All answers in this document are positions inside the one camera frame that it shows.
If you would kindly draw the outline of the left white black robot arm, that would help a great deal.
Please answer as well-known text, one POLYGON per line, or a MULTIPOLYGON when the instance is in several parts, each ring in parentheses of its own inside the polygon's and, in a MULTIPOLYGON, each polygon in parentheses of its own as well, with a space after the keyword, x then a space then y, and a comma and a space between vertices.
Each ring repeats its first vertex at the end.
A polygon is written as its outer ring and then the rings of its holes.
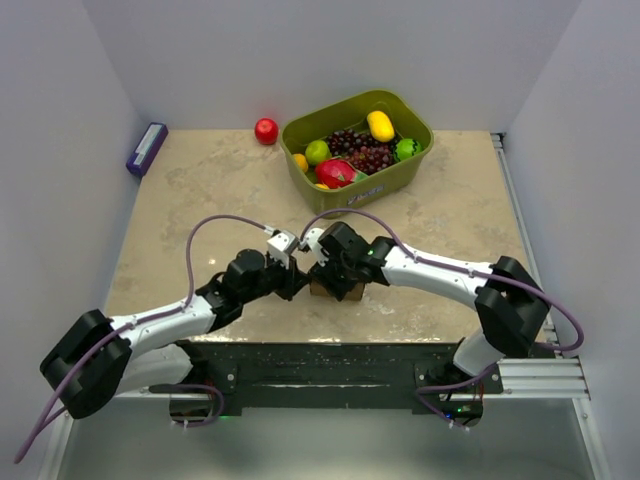
POLYGON ((294 258, 282 262, 245 249, 189 298, 132 315, 84 313, 41 362, 40 372, 75 419, 146 386, 175 383, 196 392, 206 383, 207 368, 178 347, 179 340, 226 327, 245 304, 270 294, 290 301, 309 281, 294 258))

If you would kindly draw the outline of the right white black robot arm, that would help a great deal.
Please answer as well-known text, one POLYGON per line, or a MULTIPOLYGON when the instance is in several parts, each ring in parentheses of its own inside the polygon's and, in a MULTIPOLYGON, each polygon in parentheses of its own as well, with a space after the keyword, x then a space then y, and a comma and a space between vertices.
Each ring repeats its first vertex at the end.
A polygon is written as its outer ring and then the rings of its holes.
POLYGON ((448 386, 469 392, 481 372, 503 358, 526 358, 549 312, 528 291, 538 285, 511 257, 498 262, 464 262, 431 255, 390 237, 371 243, 344 222, 303 234, 303 248, 316 263, 311 278, 342 300, 358 284, 409 287, 458 302, 478 315, 480 327, 464 338, 445 369, 448 386))

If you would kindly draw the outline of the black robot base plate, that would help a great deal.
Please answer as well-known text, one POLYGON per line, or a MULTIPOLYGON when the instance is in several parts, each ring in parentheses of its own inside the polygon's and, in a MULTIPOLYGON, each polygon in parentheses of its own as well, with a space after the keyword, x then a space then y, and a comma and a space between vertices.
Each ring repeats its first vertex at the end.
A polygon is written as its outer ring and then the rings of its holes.
POLYGON ((249 408, 396 409, 426 414, 429 401, 449 418, 471 424, 483 400, 503 391, 498 368, 461 387, 454 343, 249 343, 181 341, 193 364, 172 394, 177 418, 208 406, 239 416, 249 408))

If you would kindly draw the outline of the brown cardboard paper box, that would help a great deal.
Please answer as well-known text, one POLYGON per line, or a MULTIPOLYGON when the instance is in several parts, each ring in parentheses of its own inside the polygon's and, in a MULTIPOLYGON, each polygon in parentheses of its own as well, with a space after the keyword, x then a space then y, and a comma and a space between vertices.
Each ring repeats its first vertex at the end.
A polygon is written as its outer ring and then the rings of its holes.
MULTIPOLYGON (((312 282, 309 285, 309 291, 312 296, 333 298, 334 300, 337 299, 335 295, 331 294, 324 286, 320 285, 317 282, 312 282)), ((365 291, 365 285, 362 283, 359 283, 344 295, 343 300, 359 302, 363 298, 364 291, 365 291)))

